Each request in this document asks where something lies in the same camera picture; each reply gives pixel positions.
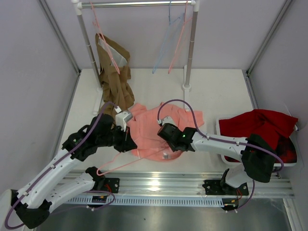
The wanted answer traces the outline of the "pink skirt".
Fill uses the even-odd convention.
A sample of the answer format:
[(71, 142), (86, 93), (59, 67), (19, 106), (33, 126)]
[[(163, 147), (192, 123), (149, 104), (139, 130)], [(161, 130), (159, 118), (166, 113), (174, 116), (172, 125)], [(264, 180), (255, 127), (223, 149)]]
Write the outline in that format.
[[(137, 145), (132, 154), (140, 159), (145, 158), (152, 161), (167, 162), (179, 158), (182, 151), (173, 152), (166, 141), (160, 138), (157, 133), (160, 126), (157, 122), (159, 107), (148, 110), (146, 106), (136, 103), (130, 112), (133, 118), (128, 122), (130, 135)], [(186, 127), (194, 128), (192, 113), (174, 104), (165, 105), (160, 118), (171, 117), (175, 125), (183, 131)]]

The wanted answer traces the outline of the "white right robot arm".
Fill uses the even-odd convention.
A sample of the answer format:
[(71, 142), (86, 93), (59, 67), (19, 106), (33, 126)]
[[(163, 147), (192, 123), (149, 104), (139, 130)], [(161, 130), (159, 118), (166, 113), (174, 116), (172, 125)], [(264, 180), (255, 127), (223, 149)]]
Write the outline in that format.
[(157, 135), (167, 142), (172, 151), (209, 152), (228, 156), (240, 162), (227, 169), (220, 181), (220, 190), (231, 194), (249, 181), (268, 183), (275, 164), (275, 154), (258, 135), (249, 138), (232, 138), (201, 134), (196, 128), (181, 131), (173, 124), (165, 123)]

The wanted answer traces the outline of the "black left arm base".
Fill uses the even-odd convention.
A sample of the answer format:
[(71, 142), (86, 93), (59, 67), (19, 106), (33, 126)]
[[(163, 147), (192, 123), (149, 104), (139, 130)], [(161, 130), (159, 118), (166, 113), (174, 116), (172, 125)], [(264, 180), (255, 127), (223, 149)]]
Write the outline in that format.
[(110, 193), (118, 193), (120, 187), (120, 178), (109, 178), (105, 175), (99, 176), (97, 171), (94, 171), (94, 186), (93, 191), (106, 191)]

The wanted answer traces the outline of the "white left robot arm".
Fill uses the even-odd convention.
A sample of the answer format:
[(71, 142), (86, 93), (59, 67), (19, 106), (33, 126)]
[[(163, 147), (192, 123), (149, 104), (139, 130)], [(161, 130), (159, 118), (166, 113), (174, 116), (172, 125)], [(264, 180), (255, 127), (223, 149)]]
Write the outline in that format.
[(136, 149), (127, 127), (131, 119), (129, 111), (122, 111), (115, 117), (101, 114), (94, 117), (89, 125), (69, 135), (57, 155), (30, 183), (12, 191), (10, 211), (15, 211), (22, 224), (33, 229), (57, 207), (81, 193), (111, 193), (112, 187), (108, 186), (105, 176), (96, 167), (87, 168), (72, 182), (59, 188), (56, 185), (100, 147), (113, 147), (118, 152)]

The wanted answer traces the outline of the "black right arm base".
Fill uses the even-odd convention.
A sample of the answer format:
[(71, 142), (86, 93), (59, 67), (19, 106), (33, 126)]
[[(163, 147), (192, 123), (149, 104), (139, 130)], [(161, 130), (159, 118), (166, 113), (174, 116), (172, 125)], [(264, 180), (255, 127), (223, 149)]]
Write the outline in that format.
[(204, 188), (206, 195), (228, 196), (227, 199), (222, 199), (222, 209), (225, 213), (237, 213), (239, 209), (246, 206), (246, 204), (251, 200), (252, 196), (249, 196), (249, 198), (242, 204), (240, 203), (240, 200), (243, 198), (243, 196), (249, 195), (247, 182), (244, 182), (237, 187), (228, 185), (226, 183), (226, 179), (229, 170), (229, 168), (225, 170), (221, 179), (219, 180), (204, 180), (202, 187)]

